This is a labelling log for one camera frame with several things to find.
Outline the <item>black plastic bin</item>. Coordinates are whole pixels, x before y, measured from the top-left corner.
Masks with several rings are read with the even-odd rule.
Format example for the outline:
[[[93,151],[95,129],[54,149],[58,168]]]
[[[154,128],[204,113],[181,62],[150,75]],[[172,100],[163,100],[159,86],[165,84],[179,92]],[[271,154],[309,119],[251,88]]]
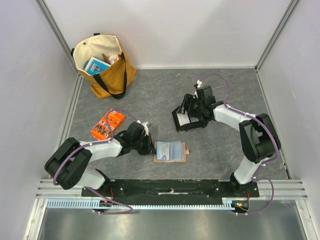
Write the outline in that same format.
[[[187,112],[185,114],[178,113],[178,109],[179,107],[172,111],[173,122],[177,132],[205,128],[209,123],[209,120],[189,117]]]

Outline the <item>brown leather card holder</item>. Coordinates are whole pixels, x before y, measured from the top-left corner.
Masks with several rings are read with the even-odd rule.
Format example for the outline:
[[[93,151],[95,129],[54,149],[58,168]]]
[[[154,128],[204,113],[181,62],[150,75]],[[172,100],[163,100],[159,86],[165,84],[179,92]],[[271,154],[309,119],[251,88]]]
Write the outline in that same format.
[[[173,141],[170,143],[170,159],[169,160],[157,160],[157,142],[155,142],[156,154],[153,161],[155,163],[185,163],[187,161],[187,155],[190,151],[186,148],[186,143],[181,141]]]

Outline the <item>brown item in bag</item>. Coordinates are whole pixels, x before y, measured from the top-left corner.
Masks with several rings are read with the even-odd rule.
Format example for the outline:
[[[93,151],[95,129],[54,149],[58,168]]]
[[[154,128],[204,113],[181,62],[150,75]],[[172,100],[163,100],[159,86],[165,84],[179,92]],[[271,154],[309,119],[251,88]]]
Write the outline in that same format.
[[[103,57],[104,62],[106,62],[109,65],[111,64],[109,61],[109,58],[104,53],[102,54],[102,57]]]

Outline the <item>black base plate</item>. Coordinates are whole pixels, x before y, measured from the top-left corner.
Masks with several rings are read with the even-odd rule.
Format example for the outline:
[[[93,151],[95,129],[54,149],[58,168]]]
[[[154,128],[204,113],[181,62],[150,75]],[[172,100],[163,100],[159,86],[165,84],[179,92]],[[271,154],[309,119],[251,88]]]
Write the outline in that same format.
[[[127,205],[217,205],[222,198],[258,198],[258,184],[237,188],[217,179],[115,179],[96,190]]]

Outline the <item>blue white book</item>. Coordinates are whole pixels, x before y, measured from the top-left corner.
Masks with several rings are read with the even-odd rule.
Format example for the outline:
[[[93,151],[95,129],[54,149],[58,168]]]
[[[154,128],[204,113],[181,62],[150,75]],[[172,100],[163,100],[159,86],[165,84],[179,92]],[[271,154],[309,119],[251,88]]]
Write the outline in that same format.
[[[111,65],[92,56],[90,60],[87,60],[84,64],[84,71],[88,75],[96,75],[104,72],[107,70]]]

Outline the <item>white card stack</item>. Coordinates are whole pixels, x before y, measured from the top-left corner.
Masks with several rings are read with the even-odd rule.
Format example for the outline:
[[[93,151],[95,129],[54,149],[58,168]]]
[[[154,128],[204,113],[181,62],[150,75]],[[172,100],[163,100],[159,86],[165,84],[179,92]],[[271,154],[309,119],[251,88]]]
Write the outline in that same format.
[[[178,124],[180,127],[191,123],[187,112],[176,113],[176,115],[177,115]]]

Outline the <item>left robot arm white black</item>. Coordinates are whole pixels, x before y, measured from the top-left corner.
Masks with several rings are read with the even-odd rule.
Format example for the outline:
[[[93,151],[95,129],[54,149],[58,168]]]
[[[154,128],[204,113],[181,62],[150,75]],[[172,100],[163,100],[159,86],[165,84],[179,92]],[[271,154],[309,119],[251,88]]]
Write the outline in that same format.
[[[98,196],[106,196],[110,192],[109,179],[98,169],[88,170],[89,163],[121,157],[131,151],[141,156],[156,154],[149,125],[147,121],[134,121],[108,140],[85,142],[70,137],[49,158],[44,169],[53,178],[53,184],[64,190],[79,185],[91,187]]]

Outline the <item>silver credit card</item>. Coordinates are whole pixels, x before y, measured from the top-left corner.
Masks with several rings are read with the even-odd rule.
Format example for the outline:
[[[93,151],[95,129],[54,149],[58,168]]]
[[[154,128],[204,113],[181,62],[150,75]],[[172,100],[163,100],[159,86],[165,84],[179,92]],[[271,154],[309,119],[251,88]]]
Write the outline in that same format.
[[[156,143],[156,159],[159,161],[168,161],[170,159],[170,142],[159,141]]]

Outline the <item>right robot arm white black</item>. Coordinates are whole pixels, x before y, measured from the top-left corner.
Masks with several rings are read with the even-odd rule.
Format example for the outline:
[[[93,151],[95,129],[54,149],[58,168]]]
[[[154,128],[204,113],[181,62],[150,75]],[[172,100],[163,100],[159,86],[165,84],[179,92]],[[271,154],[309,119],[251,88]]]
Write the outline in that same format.
[[[281,143],[271,118],[266,113],[245,113],[216,101],[209,85],[196,86],[194,94],[185,94],[181,105],[172,111],[178,132],[205,128],[210,121],[223,123],[239,132],[244,157],[231,174],[229,191],[242,196],[256,178],[257,171],[278,156]]]

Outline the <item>mustard canvas tote bag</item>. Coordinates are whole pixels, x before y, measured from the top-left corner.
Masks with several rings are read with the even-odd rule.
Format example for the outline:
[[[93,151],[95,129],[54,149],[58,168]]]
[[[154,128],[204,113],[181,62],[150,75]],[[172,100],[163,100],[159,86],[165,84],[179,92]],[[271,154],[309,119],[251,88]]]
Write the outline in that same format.
[[[134,80],[136,69],[115,35],[95,33],[81,40],[70,54],[77,71],[91,84],[90,88],[98,99],[123,98]],[[111,56],[118,59],[102,72],[88,73],[86,70],[92,57],[103,62],[104,57]]]

